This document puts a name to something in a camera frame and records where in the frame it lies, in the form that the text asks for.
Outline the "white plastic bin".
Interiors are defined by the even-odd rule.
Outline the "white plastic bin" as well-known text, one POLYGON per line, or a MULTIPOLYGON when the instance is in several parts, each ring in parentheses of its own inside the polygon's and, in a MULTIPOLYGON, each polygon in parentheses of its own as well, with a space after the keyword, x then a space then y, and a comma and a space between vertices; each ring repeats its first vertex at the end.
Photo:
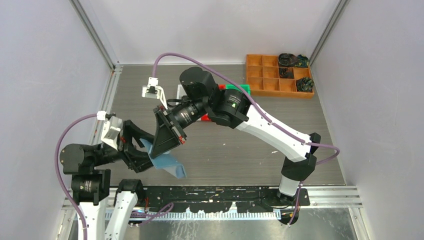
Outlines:
POLYGON ((182 86, 181 84, 179 84, 179 85, 177 86, 176 98, 180 100, 180 99, 182 99, 182 98, 183 98, 183 96, 185 96, 185 95, 186 95, 186 92, 185 92, 185 90, 184 90, 183 86, 182 86))

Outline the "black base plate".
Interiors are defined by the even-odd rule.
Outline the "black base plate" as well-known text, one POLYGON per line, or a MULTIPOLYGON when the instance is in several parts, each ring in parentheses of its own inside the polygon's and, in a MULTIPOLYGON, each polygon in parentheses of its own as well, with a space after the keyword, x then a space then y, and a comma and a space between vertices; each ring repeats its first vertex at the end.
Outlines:
POLYGON ((286 209, 296 201, 280 197, 277 186, 145 186, 137 207, 149 212, 173 203, 172 213, 226 213, 235 204, 238 213, 266 213, 286 209))

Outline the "orange wooden compartment tray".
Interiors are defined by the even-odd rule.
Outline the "orange wooden compartment tray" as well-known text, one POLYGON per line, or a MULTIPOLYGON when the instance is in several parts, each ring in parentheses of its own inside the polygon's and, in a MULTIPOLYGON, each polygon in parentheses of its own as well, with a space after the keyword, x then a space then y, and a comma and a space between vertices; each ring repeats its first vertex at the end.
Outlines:
POLYGON ((250 85, 251 95, 262 97, 283 97, 311 99, 313 92, 298 92, 296 80, 303 77, 312 78, 310 67, 293 68, 294 79, 280 78, 278 56, 247 54, 245 58, 245 83, 250 85))

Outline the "red plastic bin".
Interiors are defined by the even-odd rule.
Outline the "red plastic bin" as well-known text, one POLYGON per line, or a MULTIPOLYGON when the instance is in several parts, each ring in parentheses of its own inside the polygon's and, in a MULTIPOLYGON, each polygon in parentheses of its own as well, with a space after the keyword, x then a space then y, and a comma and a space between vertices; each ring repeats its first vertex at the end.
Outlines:
MULTIPOLYGON (((218 85, 220 90, 225 90, 226 89, 226 85, 225 84, 219 84, 218 85)), ((209 116, 207 114, 205 114, 204 116, 202 116, 200 118, 200 121, 202 122, 211 122, 211 119, 209 118, 209 116)))

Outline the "blue card holder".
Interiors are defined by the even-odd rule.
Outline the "blue card holder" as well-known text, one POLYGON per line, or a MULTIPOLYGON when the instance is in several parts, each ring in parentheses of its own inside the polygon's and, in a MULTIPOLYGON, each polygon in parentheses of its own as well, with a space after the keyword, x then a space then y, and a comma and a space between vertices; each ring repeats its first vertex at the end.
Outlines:
POLYGON ((156 169, 165 170, 177 179, 183 179, 187 177, 185 167, 171 154, 170 151, 165 152, 157 157, 152 157, 151 151, 153 149, 153 144, 143 138, 141 138, 140 141, 146 148, 147 155, 156 169))

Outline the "green plastic bin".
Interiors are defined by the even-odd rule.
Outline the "green plastic bin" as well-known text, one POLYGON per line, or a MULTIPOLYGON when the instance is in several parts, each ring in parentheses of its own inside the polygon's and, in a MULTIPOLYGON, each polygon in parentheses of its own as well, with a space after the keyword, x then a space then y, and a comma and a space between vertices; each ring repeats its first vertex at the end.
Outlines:
POLYGON ((249 84, 240 84, 239 87, 233 84, 226 84, 225 89, 234 89, 238 90, 239 92, 242 92, 241 89, 243 89, 245 92, 248 93, 249 96, 251 95, 251 87, 249 84))

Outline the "dark rolled sock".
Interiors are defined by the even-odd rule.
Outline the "dark rolled sock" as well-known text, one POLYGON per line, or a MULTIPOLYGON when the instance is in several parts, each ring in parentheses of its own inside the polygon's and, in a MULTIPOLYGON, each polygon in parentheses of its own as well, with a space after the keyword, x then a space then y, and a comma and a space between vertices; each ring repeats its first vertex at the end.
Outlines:
POLYGON ((278 73, 281 79, 294 79, 294 70, 292 67, 280 67, 278 73))
POLYGON ((297 68, 308 68, 310 65, 310 60, 309 58, 304 55, 304 54, 299 54, 296 56, 297 57, 297 63, 296 63, 296 67, 297 68))
POLYGON ((302 77, 295 81, 295 85, 298 92, 312 93, 315 83, 310 77, 302 77))
POLYGON ((281 53, 277 58, 279 67, 294 67, 298 64, 299 59, 292 53, 281 53))

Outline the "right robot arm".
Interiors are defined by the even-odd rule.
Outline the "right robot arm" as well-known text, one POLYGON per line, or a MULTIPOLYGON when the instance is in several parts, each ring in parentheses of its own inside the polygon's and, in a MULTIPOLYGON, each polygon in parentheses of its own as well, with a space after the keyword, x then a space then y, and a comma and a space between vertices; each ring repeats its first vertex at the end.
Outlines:
POLYGON ((156 133, 149 151, 154 159, 185 143, 184 129, 207 115, 219 126, 251 134, 285 155, 277 198, 283 205, 297 199, 299 184, 314 170, 317 158, 318 133, 304 134, 287 127, 286 132, 277 127, 283 123, 253 103, 236 89, 220 89, 212 74, 200 67, 190 67, 179 76, 186 96, 173 107, 154 109, 156 133))

